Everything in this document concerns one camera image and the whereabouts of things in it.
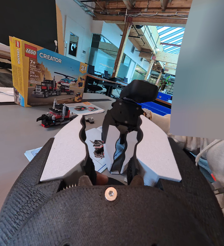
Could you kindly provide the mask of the closed lego instruction booklet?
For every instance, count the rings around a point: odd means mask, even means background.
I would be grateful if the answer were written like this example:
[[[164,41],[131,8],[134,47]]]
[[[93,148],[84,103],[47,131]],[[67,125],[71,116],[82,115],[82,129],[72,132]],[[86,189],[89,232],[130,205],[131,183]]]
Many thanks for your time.
[[[89,102],[65,104],[69,108],[71,115],[90,115],[105,112],[104,109]]]

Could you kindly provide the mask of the black and red lego truck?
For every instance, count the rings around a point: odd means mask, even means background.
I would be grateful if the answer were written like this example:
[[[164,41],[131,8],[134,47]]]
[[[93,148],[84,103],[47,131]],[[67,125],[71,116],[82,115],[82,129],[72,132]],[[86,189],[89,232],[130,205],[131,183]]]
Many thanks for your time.
[[[67,124],[77,116],[77,114],[70,113],[69,107],[65,104],[57,104],[54,99],[53,106],[49,108],[49,111],[37,118],[36,121],[41,121],[41,125],[48,128],[53,125]]]

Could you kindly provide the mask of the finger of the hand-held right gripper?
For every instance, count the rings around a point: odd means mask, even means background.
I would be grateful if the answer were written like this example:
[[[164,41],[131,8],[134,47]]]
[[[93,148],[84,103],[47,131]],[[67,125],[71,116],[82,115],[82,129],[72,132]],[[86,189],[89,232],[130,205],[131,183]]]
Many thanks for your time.
[[[120,131],[113,125],[109,125],[107,138],[105,140],[105,131],[103,130],[104,141],[104,157],[108,171],[120,171],[122,152],[124,146],[119,147],[119,151],[116,150],[117,141],[120,139]]]
[[[123,158],[121,161],[122,167],[120,170],[120,173],[123,173],[126,171],[128,167],[128,162],[134,155],[134,148],[136,143],[138,142],[137,140],[137,131],[131,131],[127,133],[126,138],[125,138],[125,148],[123,150]]]

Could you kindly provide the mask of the yellow lego set box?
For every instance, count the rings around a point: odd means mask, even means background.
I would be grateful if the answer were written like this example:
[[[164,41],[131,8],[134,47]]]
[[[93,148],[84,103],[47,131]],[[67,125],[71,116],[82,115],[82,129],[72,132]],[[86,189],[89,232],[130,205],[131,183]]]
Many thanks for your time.
[[[23,107],[82,102],[88,65],[9,36],[14,102]]]

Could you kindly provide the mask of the blue labelled storage bin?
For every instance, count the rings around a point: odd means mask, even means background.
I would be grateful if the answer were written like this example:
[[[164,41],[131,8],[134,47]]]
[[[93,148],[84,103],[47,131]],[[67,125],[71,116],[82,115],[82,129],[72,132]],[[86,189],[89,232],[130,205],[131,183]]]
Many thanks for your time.
[[[166,94],[166,93],[162,93],[162,92],[158,92],[157,99],[163,100],[163,101],[172,100],[170,94]]]

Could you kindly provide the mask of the blue plastic bin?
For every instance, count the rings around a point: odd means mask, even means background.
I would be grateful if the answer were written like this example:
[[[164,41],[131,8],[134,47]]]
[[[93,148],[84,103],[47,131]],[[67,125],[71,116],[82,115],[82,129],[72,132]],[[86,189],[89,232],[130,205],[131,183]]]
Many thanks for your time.
[[[154,102],[146,102],[146,103],[138,103],[138,104],[141,105],[142,109],[146,108],[152,111],[153,113],[161,115],[161,116],[171,114],[171,109],[161,106]]]

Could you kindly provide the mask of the black office chair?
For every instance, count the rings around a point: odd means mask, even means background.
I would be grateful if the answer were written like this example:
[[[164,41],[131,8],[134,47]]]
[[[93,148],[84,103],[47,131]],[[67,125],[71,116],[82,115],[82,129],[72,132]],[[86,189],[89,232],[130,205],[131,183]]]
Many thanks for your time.
[[[95,74],[95,67],[93,65],[88,65],[87,69],[87,89],[91,93],[95,93],[96,91],[101,91],[102,87],[98,86],[99,82],[102,82],[103,79],[98,77],[98,75]]]

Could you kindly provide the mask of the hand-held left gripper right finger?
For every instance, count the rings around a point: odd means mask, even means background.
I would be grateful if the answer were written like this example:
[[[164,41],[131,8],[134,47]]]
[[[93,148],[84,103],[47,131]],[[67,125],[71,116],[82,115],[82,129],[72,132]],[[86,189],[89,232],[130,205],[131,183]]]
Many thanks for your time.
[[[154,186],[159,179],[182,180],[169,140],[155,123],[141,115],[137,123],[137,142],[127,167],[127,183],[140,175],[146,186]]]

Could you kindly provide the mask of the lego instruction booklet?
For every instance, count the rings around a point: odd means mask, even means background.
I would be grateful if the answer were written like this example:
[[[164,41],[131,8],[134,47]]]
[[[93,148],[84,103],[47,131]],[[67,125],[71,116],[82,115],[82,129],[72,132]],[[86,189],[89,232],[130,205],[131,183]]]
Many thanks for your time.
[[[90,115],[105,112],[104,109],[89,102],[65,104],[69,108],[71,115]]]
[[[105,158],[95,157],[94,151],[95,147],[93,146],[93,142],[97,142],[97,140],[101,140],[101,133],[102,133],[102,126],[98,128],[92,128],[90,130],[86,131],[86,143],[88,145],[89,149],[89,155],[93,160],[93,163],[95,165],[95,170],[102,173],[106,168],[106,162]],[[28,161],[31,161],[33,157],[40,151],[40,148],[27,150],[24,155],[28,159]]]

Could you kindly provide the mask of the person's right forearm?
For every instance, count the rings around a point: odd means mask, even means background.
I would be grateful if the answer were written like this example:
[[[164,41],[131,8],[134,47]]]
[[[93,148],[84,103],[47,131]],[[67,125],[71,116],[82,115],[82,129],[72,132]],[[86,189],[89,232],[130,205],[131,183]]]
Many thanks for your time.
[[[171,137],[172,136],[172,134],[170,134],[171,115],[167,114],[161,116],[153,112],[151,112],[151,115],[152,115],[151,121],[154,122],[157,126],[159,126],[167,134],[168,137]]]

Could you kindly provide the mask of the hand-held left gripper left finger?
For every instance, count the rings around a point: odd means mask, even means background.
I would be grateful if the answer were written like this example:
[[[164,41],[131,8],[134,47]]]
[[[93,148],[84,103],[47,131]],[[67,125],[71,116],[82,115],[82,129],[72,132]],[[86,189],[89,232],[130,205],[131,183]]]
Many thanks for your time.
[[[83,115],[65,125],[55,136],[40,182],[63,180],[68,186],[77,184],[87,175],[96,184],[95,166],[85,143],[86,123]]]

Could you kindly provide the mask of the black phone sign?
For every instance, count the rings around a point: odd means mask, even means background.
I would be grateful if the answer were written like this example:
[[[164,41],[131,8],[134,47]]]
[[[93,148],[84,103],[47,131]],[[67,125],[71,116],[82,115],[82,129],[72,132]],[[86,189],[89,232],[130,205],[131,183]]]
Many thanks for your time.
[[[77,57],[77,45],[78,45],[79,37],[70,32],[70,40],[69,40],[69,49],[68,54]]]

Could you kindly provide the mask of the brown office desk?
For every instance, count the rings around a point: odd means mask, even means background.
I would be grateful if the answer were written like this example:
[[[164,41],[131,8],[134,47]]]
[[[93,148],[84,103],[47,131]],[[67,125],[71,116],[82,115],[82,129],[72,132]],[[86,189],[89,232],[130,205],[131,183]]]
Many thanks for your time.
[[[107,89],[105,95],[110,97],[111,94],[112,94],[112,90],[113,90],[113,87],[117,88],[117,87],[126,87],[128,84],[125,83],[125,82],[121,82],[121,81],[111,81],[109,79],[105,79],[105,78],[102,78],[103,79],[103,84],[104,85],[108,85],[109,88]],[[86,74],[86,80],[85,80],[85,84],[84,84],[84,93],[87,92],[87,74]]]

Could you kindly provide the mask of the green potted plant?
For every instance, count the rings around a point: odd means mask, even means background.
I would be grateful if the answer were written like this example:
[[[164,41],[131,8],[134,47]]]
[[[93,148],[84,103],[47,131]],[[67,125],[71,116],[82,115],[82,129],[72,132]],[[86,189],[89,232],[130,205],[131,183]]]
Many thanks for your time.
[[[169,75],[168,77],[166,77],[166,79],[165,80],[163,80],[162,82],[160,82],[160,84],[159,84],[159,91],[164,91],[167,87],[168,87],[168,85],[169,85],[169,78],[171,77],[171,75]]]

